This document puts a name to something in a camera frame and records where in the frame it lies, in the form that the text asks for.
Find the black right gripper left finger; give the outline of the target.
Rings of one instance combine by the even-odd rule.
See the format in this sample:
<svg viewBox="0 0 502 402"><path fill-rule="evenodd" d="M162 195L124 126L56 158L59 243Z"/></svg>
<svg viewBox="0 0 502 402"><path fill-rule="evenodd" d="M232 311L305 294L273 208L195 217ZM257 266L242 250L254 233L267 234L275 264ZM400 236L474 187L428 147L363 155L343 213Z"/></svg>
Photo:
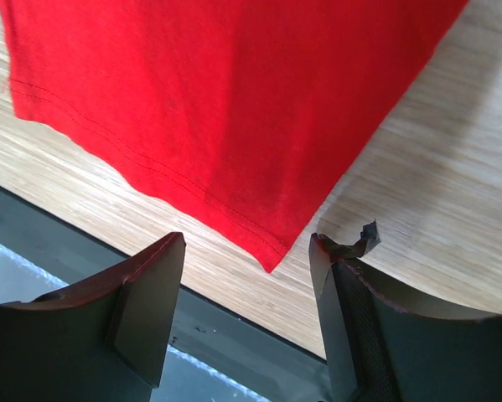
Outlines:
<svg viewBox="0 0 502 402"><path fill-rule="evenodd" d="M30 302L0 304L0 401L147 401L160 385L186 244L136 255Z"/></svg>

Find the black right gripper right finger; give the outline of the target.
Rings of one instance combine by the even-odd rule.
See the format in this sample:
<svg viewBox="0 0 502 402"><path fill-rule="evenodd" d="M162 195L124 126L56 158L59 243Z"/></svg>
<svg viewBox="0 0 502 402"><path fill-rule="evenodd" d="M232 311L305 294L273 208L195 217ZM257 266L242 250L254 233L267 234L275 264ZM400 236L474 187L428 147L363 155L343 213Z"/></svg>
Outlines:
<svg viewBox="0 0 502 402"><path fill-rule="evenodd" d="M502 314L443 300L364 262L380 243L311 236L308 255L335 401L502 401Z"/></svg>

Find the red t shirt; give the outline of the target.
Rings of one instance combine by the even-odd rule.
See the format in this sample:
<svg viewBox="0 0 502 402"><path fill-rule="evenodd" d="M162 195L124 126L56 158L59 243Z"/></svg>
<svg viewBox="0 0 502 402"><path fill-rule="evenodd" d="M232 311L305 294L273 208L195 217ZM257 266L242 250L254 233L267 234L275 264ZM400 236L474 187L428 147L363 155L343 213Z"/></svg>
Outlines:
<svg viewBox="0 0 502 402"><path fill-rule="evenodd" d="M16 116L274 270L463 1L1 1Z"/></svg>

